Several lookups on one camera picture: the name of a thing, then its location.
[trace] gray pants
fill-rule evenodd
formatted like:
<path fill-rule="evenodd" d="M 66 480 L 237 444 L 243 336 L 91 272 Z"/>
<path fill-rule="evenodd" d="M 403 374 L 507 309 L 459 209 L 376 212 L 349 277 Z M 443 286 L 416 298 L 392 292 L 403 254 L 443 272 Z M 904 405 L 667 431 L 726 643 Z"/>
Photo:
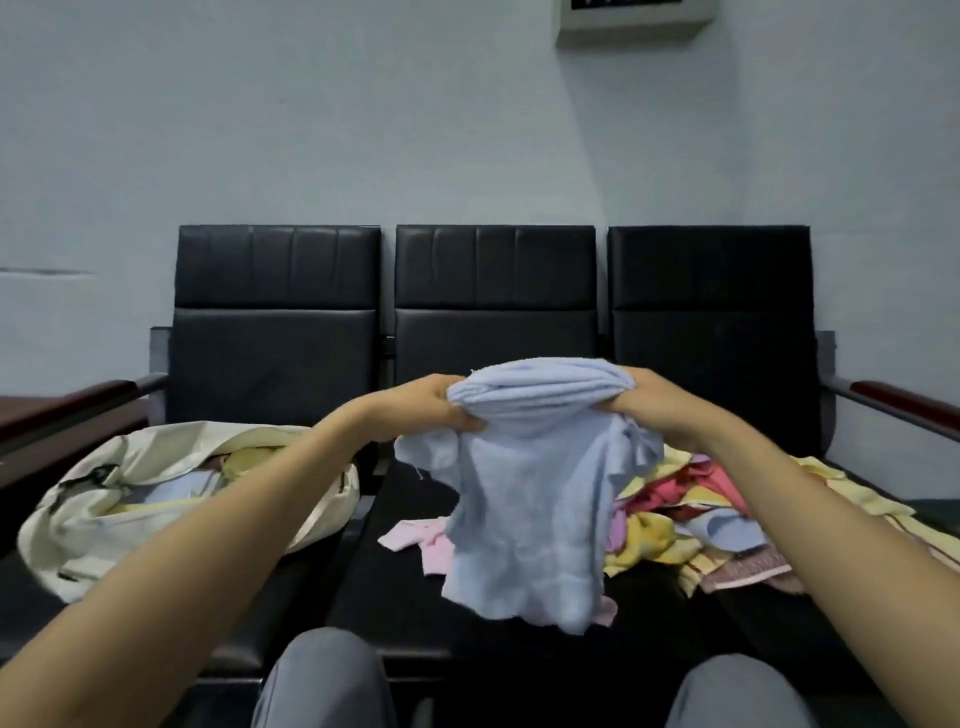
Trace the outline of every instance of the gray pants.
<path fill-rule="evenodd" d="M 722 655 L 691 670 L 666 728 L 816 728 L 804 700 L 769 665 Z M 290 643 L 267 680 L 253 728 L 396 728 L 383 666 L 356 635 L 332 627 Z"/>

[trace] wall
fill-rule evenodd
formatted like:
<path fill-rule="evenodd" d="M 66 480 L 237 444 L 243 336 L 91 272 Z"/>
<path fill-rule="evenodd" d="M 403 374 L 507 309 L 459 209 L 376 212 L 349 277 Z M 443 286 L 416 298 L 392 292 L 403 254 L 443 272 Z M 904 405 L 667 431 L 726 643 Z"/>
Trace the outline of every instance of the wall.
<path fill-rule="evenodd" d="M 722 1 L 557 54 L 548 0 L 0 0 L 0 387 L 144 372 L 180 223 L 806 223 L 839 374 L 960 402 L 960 5 Z M 960 448 L 840 416 L 960 495 Z"/>

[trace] white bag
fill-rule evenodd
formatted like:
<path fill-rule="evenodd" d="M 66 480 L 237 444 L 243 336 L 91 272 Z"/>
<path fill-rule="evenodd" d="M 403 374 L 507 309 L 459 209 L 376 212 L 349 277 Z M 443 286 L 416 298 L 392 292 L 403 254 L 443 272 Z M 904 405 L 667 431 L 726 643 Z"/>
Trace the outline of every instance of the white bag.
<path fill-rule="evenodd" d="M 114 437 L 47 491 L 17 535 L 16 545 L 40 584 L 65 602 L 78 601 L 120 559 L 204 497 L 154 503 L 110 514 L 124 489 L 189 473 L 208 457 L 242 448 L 290 445 L 309 427 L 194 422 L 158 425 Z M 320 499 L 287 553 L 343 528 L 360 485 L 350 465 Z"/>

